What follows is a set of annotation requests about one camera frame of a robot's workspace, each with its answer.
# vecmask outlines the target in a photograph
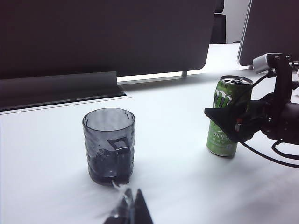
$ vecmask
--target white table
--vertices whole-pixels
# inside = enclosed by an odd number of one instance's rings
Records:
[[[212,105],[216,83],[225,74],[254,81],[261,76],[250,70],[203,73],[124,85],[130,98],[2,114],[1,223],[104,222],[118,192],[90,179],[81,123],[85,114],[103,107],[136,116],[129,186],[141,188],[154,223],[299,223],[299,169],[270,162],[242,145],[233,159],[206,148],[204,108]],[[274,83],[263,81],[253,98],[272,91]],[[249,144],[279,158],[272,142],[257,133]],[[291,145],[285,151],[298,149]]]

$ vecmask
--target cable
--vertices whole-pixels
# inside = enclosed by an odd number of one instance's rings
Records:
[[[284,165],[284,166],[287,166],[287,167],[293,167],[293,168],[299,168],[299,165],[298,164],[293,164],[293,163],[288,163],[288,162],[283,162],[283,161],[280,161],[280,160],[276,160],[276,159],[273,159],[272,157],[269,157],[263,153],[260,153],[258,151],[256,151],[254,148],[250,147],[249,145],[247,145],[245,142],[242,142],[242,141],[239,141],[242,145],[244,145],[247,149],[249,149],[250,151],[258,154],[259,156],[265,158],[265,159],[268,159],[272,162],[275,162],[275,163],[278,163],[280,165]]]
[[[249,86],[247,89],[245,89],[231,104],[230,109],[229,109],[229,113],[231,113],[232,109],[234,108],[235,104],[241,99],[241,97],[247,93],[248,91],[252,90],[253,87],[255,87],[257,84],[259,84],[261,81],[263,81],[265,78],[271,78],[271,77],[275,77],[276,73],[273,71],[269,71],[266,75],[262,76],[261,78],[259,78],[255,83],[253,83],[251,86]]]
[[[279,140],[277,142],[275,142],[273,145],[272,145],[272,149],[274,152],[276,152],[278,155],[280,156],[283,156],[285,158],[288,158],[288,159],[292,159],[292,160],[299,160],[299,155],[291,155],[291,154],[286,154],[286,153],[283,153],[283,152],[280,152],[275,146],[278,146],[280,143],[283,143],[284,141],[283,140]]]

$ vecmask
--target green can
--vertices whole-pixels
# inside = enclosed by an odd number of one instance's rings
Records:
[[[252,80],[248,78],[222,76],[214,94],[213,108],[224,108],[232,103],[249,85],[252,85]],[[240,100],[249,102],[250,98],[251,91],[248,91]],[[210,152],[220,156],[234,156],[237,149],[237,143],[232,142],[213,121],[210,122],[206,146]]]

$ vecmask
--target glass cup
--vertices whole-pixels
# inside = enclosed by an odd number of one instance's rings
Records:
[[[103,108],[83,117],[89,175],[101,185],[128,183],[133,172],[135,116]]]

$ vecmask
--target object in foreground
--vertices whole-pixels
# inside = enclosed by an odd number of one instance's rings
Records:
[[[213,108],[224,108],[252,85],[248,78],[240,76],[222,76],[217,83],[214,94]],[[246,92],[240,100],[249,102],[251,90]],[[237,149],[237,143],[232,142],[229,137],[213,122],[210,121],[206,146],[210,152],[220,156],[233,156]]]
[[[101,185],[128,183],[133,172],[135,117],[119,108],[92,111],[83,118],[89,175]]]
[[[127,189],[104,224],[153,224],[141,190],[138,189],[133,201],[131,189]]]

